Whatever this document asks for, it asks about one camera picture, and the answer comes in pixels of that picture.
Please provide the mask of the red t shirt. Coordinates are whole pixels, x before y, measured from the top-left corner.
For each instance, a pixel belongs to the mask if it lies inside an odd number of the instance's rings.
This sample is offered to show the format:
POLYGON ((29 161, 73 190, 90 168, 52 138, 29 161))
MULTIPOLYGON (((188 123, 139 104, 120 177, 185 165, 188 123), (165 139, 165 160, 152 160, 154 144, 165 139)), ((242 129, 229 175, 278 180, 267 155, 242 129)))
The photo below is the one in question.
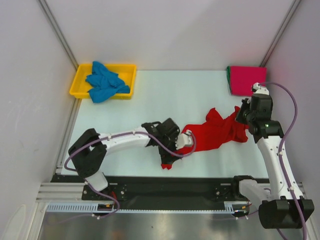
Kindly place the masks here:
POLYGON ((240 107, 235 106, 234 112, 222 118, 219 112, 212 108, 202 124, 187 124, 182 132, 190 130, 196 138, 196 152, 218 149, 222 144, 230 141, 245 143, 248 141, 247 125, 236 121, 240 107))

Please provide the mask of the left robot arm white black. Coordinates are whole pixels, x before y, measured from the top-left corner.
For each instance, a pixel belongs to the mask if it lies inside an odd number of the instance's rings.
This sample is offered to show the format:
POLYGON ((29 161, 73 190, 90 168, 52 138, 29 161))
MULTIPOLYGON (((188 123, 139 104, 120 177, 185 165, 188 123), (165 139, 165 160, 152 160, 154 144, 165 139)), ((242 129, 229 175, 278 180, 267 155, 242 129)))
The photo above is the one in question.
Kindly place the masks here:
POLYGON ((111 188, 100 167, 107 155, 129 148, 157 146, 161 164, 167 166, 178 159, 172 152, 183 148, 184 143, 185 135, 171 118, 164 122, 146 122, 120 133, 100 134, 90 128, 69 148, 65 164, 72 161, 74 171, 93 187, 93 194, 105 200, 110 196, 111 188))

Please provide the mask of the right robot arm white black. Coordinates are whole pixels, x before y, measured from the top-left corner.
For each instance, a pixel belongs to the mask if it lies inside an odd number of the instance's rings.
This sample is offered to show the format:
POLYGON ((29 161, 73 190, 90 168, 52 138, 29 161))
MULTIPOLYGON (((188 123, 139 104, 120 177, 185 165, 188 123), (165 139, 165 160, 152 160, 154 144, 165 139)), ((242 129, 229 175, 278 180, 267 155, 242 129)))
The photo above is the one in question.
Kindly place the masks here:
POLYGON ((268 94, 254 93, 242 101, 236 121, 246 124, 262 154, 270 183, 266 191, 251 176, 237 176, 230 188, 231 196, 250 200, 258 209, 265 229, 301 229, 315 210, 297 185, 287 158, 283 129, 272 119, 273 100, 268 94))

